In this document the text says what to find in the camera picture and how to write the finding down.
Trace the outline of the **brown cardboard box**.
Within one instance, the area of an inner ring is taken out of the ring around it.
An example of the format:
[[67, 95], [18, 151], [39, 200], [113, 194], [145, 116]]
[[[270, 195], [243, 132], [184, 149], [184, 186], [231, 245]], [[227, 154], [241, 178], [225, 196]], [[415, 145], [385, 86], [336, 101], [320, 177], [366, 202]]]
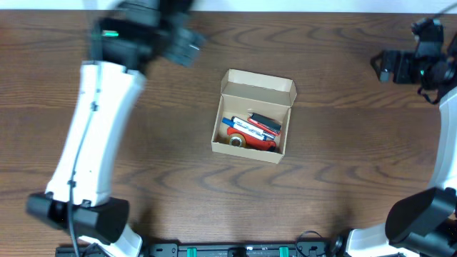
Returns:
[[279, 163], [296, 96], [291, 79], [229, 69], [221, 80], [212, 151]]

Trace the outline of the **yellow tape roll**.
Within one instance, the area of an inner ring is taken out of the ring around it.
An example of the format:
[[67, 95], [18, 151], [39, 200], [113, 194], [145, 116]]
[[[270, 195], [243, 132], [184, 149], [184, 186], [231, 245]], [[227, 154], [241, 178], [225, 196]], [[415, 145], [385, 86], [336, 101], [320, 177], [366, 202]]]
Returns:
[[246, 148], [247, 143], [243, 135], [239, 133], [233, 133], [228, 137], [228, 144], [230, 146]]

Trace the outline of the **red utility knife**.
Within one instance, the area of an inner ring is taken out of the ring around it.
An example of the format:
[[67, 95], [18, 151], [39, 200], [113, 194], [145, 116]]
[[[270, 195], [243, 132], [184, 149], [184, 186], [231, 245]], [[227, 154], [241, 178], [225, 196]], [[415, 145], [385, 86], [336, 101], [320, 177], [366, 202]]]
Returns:
[[244, 137], [245, 142], [247, 145], [249, 145], [252, 148], [255, 148], [257, 150], [261, 151], [275, 151], [276, 150], [276, 142], [272, 140], [267, 140], [263, 141], [257, 138], [254, 138], [253, 136], [250, 136], [242, 131], [239, 131], [233, 127], [228, 127], [227, 128], [227, 134], [229, 136], [239, 134]]

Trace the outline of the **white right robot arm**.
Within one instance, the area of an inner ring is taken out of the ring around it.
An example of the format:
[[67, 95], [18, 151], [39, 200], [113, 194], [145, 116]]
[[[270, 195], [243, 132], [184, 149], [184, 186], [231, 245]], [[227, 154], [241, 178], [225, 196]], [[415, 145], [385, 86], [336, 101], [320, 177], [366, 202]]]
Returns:
[[385, 222], [338, 235], [333, 256], [456, 255], [456, 42], [442, 52], [437, 16], [411, 26], [415, 51], [384, 50], [371, 59], [378, 80], [419, 84], [418, 95], [437, 105], [441, 130], [427, 188], [395, 203]]

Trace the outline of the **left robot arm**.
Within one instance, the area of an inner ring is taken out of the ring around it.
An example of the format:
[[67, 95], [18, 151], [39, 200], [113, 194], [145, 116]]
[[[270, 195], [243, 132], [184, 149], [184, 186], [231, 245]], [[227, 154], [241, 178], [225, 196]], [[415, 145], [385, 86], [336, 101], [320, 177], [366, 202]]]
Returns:
[[45, 191], [26, 202], [29, 215], [73, 243], [85, 241], [104, 256], [149, 254], [128, 223], [129, 202], [111, 195], [112, 171], [149, 63], [163, 57], [189, 66], [204, 44], [186, 26], [191, 7], [184, 0], [121, 1], [94, 21], [61, 158]]

